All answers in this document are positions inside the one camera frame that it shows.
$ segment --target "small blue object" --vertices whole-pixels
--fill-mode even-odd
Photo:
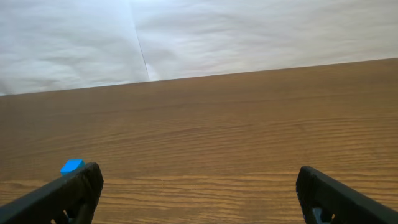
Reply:
[[[83,161],[83,159],[70,159],[68,160],[68,162],[64,165],[64,167],[62,167],[61,169],[61,174],[62,175],[67,175],[70,172],[81,168],[82,166],[85,165],[85,162]]]

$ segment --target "brown wooden surface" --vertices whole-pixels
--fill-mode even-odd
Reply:
[[[398,59],[0,97],[0,204],[96,161],[94,223],[303,223],[310,165],[398,209]]]

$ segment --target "tabletop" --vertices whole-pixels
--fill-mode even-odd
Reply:
[[[398,210],[398,59],[0,97],[0,205],[95,161],[93,223],[304,223],[313,166]]]

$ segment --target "white paper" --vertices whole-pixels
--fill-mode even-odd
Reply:
[[[396,0],[132,0],[132,10],[151,80],[398,57]]]
[[[0,1],[0,95],[148,80],[128,0]]]

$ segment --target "cube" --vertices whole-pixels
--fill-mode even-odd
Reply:
[[[82,166],[85,165],[85,162],[83,161],[83,159],[70,159],[68,160],[68,162],[64,165],[64,167],[62,167],[61,169],[61,174],[62,175],[67,175],[70,172],[81,168]]]

